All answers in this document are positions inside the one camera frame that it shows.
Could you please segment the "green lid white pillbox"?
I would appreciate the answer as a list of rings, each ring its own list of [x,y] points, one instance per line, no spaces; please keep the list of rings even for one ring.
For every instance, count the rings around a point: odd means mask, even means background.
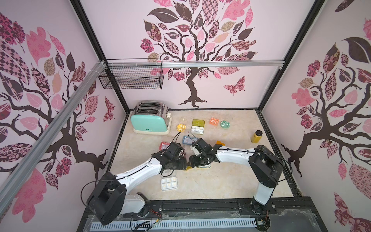
[[[207,164],[207,165],[198,166],[197,168],[210,168],[210,167],[211,167],[211,164]]]

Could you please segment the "orange small pillbox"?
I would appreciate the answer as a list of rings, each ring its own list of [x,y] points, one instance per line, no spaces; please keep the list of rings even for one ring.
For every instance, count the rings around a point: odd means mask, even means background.
[[[217,144],[217,145],[222,145],[222,146],[225,146],[225,144],[224,144],[224,143],[222,143],[221,141],[216,141],[216,144]]]

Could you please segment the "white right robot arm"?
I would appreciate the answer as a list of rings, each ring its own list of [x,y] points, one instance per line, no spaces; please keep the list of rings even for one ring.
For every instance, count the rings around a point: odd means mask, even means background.
[[[252,205],[264,207],[280,181],[285,168],[284,161],[270,152],[265,146],[237,149],[216,144],[211,146],[203,139],[191,145],[194,155],[189,157],[188,166],[195,168],[212,162],[230,162],[251,167],[259,181]]]

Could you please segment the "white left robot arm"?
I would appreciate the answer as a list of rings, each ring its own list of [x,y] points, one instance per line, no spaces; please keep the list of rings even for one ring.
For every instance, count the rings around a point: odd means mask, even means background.
[[[130,191],[147,179],[162,174],[165,170],[185,170],[187,167],[185,150],[179,143],[170,145],[143,164],[113,175],[108,172],[97,181],[86,203],[102,225],[108,225],[119,215],[148,215],[150,200],[141,192],[130,195]]]

